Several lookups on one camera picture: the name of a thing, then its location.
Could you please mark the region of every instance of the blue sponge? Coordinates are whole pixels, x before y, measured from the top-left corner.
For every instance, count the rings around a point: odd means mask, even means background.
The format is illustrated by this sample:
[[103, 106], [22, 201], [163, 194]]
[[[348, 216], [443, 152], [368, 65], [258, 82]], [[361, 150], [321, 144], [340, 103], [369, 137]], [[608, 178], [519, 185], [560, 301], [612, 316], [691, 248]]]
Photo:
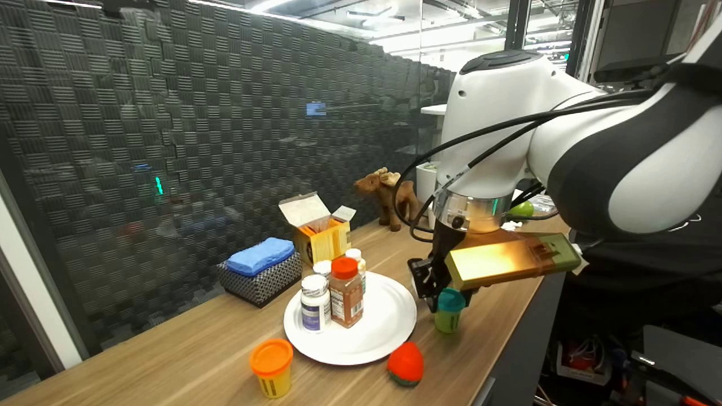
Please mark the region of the blue sponge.
[[243, 277], [255, 277], [262, 270], [288, 260], [294, 254], [294, 243], [288, 240], [269, 238], [245, 250], [227, 257], [226, 266]]

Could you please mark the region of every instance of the orange bottle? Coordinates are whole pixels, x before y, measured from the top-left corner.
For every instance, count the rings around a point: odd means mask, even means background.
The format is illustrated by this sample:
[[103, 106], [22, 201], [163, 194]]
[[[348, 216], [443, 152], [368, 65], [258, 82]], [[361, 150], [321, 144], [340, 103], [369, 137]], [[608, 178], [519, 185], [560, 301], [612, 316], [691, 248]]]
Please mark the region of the orange bottle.
[[342, 328], [352, 328], [364, 316], [364, 287], [358, 276], [358, 262], [352, 257], [332, 260], [332, 320]]

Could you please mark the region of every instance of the box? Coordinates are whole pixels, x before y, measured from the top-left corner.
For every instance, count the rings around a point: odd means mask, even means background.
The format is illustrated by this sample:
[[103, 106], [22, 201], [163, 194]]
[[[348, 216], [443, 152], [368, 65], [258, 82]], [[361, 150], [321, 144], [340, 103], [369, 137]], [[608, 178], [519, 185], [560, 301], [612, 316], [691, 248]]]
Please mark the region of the box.
[[243, 277], [234, 270], [231, 270], [226, 263], [218, 263], [218, 279], [220, 287], [232, 293], [243, 297], [245, 303], [253, 303], [258, 307], [264, 307], [271, 303], [275, 296], [286, 291], [296, 279], [300, 279], [300, 254], [294, 252], [284, 262], [262, 270], [255, 277]]
[[306, 263], [340, 257], [348, 245], [350, 221], [357, 210], [340, 206], [334, 214], [316, 191], [277, 204], [294, 225], [294, 245]]

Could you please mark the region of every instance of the wooden table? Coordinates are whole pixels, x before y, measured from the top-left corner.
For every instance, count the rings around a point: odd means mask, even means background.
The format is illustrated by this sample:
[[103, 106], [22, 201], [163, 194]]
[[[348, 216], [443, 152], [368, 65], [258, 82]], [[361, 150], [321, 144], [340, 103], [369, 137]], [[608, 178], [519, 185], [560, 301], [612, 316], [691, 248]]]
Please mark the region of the wooden table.
[[[560, 221], [526, 230], [563, 230]], [[364, 225], [352, 233], [368, 269], [410, 287], [408, 257], [425, 257], [405, 230]], [[463, 314], [458, 337], [440, 337], [420, 304], [413, 340], [427, 360], [417, 389], [400, 389], [385, 364], [329, 368], [304, 357], [294, 360], [294, 383], [284, 399], [264, 399], [249, 369], [250, 350], [271, 337], [284, 337], [281, 314], [298, 284], [258, 310], [227, 293], [213, 297], [135, 338], [129, 338], [82, 365], [7, 399], [15, 403], [472, 403], [515, 335], [541, 277], [482, 289]]]

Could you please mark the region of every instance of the black mesh wall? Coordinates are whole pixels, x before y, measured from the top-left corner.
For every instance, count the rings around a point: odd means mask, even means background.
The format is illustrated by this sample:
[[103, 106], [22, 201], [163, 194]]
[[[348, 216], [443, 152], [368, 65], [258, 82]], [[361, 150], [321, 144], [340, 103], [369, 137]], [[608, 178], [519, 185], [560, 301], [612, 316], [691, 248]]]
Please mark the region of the black mesh wall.
[[[87, 348], [215, 291], [213, 263], [288, 238], [316, 190], [377, 216], [352, 181], [401, 170], [452, 75], [304, 24], [213, 6], [59, 9], [0, 0], [0, 142]], [[326, 103], [306, 118], [310, 102]]]

